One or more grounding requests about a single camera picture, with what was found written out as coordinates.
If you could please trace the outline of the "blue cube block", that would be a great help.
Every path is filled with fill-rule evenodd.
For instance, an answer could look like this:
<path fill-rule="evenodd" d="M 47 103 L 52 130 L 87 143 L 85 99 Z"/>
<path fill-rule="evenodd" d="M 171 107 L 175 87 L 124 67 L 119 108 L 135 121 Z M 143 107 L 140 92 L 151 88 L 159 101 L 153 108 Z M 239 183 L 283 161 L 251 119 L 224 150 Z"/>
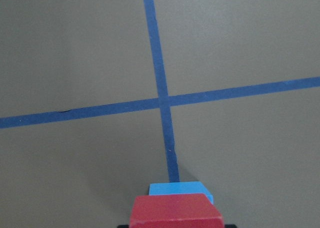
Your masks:
<path fill-rule="evenodd" d="M 214 204 L 214 196 L 200 181 L 152 183 L 149 195 L 193 194 L 203 193 Z"/>

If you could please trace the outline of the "red cube block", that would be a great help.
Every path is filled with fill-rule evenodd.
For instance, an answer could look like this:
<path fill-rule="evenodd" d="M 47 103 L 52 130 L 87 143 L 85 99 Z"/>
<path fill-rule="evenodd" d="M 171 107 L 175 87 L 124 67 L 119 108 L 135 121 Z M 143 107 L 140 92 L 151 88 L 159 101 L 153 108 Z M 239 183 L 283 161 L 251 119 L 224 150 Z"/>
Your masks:
<path fill-rule="evenodd" d="M 136 197 L 129 227 L 224 227 L 222 214 L 202 193 Z"/>

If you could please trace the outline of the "brown paper table cover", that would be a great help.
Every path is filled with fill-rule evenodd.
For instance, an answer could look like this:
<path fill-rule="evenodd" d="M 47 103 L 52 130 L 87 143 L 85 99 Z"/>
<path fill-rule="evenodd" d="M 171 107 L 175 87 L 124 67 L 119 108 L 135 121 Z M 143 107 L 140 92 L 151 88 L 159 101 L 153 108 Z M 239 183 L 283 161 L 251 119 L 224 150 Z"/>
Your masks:
<path fill-rule="evenodd" d="M 1 227 L 119 227 L 201 181 L 226 223 L 320 225 L 320 0 L 0 0 Z"/>

